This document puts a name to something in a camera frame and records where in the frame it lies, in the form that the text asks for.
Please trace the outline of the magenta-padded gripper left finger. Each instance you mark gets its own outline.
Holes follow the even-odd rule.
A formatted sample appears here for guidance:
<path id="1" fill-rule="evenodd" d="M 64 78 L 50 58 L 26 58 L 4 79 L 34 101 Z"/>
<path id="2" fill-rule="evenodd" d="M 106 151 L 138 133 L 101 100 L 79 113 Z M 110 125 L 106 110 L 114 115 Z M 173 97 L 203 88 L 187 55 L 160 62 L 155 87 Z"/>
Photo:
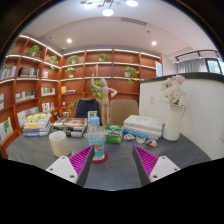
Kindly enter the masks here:
<path id="1" fill-rule="evenodd" d="M 47 171 L 84 187 L 94 154 L 93 146 L 88 146 L 69 157 L 59 157 Z"/>

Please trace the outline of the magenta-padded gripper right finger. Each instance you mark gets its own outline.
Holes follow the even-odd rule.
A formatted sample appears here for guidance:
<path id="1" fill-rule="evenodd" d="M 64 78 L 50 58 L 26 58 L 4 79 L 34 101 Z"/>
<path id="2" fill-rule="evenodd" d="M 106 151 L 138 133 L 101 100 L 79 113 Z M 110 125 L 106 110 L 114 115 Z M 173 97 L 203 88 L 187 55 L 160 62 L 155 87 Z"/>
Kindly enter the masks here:
<path id="1" fill-rule="evenodd" d="M 143 186 L 180 170 L 168 157 L 157 157 L 137 145 L 133 146 L 132 155 Z"/>

